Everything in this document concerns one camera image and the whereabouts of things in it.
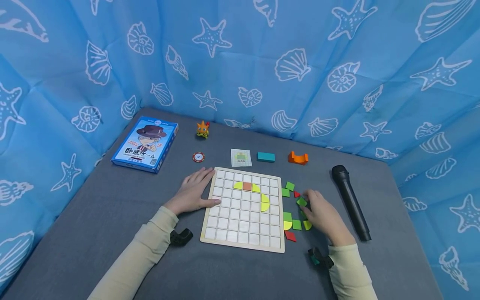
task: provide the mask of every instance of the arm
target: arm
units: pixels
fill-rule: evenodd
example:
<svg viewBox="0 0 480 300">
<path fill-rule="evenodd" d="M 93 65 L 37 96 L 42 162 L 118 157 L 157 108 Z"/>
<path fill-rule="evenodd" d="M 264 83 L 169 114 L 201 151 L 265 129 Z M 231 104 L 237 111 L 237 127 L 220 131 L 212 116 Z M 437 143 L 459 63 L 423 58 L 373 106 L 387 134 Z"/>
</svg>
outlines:
<svg viewBox="0 0 480 300">
<path fill-rule="evenodd" d="M 334 266 L 330 279 L 339 300 L 377 300 L 367 267 L 363 264 L 355 238 L 338 211 L 318 191 L 308 190 L 305 199 L 310 207 L 302 207 L 310 222 L 323 232 L 333 246 L 329 246 Z"/>
<path fill-rule="evenodd" d="M 135 234 L 97 284 L 88 300 L 131 300 L 150 269 L 160 261 L 170 245 L 170 233 L 184 212 L 220 204 L 218 199 L 204 200 L 201 195 L 212 179 L 212 168 L 187 176 L 177 192 L 155 216 Z"/>
</svg>

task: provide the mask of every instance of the poker chip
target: poker chip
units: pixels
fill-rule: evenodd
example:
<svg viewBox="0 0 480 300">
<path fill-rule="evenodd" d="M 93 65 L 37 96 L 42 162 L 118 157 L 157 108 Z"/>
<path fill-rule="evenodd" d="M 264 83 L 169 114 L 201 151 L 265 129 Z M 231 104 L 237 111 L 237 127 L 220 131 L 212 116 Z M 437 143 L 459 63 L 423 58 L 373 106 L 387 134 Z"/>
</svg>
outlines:
<svg viewBox="0 0 480 300">
<path fill-rule="evenodd" d="M 205 159 L 205 155 L 202 152 L 196 152 L 192 158 L 194 162 L 201 163 Z"/>
</svg>

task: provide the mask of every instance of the beige sleeve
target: beige sleeve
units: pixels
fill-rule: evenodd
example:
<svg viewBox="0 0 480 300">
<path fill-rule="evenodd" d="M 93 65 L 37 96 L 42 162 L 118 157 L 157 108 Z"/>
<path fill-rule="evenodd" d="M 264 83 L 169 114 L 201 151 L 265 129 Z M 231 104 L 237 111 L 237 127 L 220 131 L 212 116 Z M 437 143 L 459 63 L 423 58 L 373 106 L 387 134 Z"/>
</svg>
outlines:
<svg viewBox="0 0 480 300">
<path fill-rule="evenodd" d="M 88 300 L 133 299 L 147 273 L 165 254 L 177 222 L 177 216 L 162 206 L 147 224 L 142 225 Z"/>
<path fill-rule="evenodd" d="M 377 300 L 357 244 L 328 248 L 334 262 L 334 266 L 330 268 L 330 278 L 338 299 Z"/>
</svg>

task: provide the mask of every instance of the red triangle piece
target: red triangle piece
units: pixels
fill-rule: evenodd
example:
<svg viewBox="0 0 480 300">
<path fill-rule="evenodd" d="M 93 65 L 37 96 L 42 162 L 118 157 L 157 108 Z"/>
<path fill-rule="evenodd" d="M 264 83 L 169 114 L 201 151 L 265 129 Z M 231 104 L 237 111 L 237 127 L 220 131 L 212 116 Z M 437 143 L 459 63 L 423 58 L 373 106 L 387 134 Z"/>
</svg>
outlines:
<svg viewBox="0 0 480 300">
<path fill-rule="evenodd" d="M 295 234 L 293 232 L 285 230 L 285 236 L 287 237 L 287 240 L 297 242 L 297 239 L 295 238 Z"/>
</svg>

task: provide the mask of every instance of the black clip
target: black clip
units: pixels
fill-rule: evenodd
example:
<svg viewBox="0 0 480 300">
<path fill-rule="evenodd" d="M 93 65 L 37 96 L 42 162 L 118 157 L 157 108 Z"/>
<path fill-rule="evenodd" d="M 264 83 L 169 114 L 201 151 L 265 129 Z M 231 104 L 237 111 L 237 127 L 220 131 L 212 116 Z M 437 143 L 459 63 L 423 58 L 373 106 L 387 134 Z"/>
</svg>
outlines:
<svg viewBox="0 0 480 300">
<path fill-rule="evenodd" d="M 178 234 L 175 230 L 173 230 L 170 233 L 170 245 L 185 246 L 192 238 L 193 233 L 188 228 L 185 228 L 181 234 Z"/>
<path fill-rule="evenodd" d="M 317 247 L 308 250 L 308 256 L 312 260 L 313 265 L 319 265 L 327 269 L 330 269 L 334 265 L 330 256 L 322 256 L 322 253 L 320 253 Z"/>
</svg>

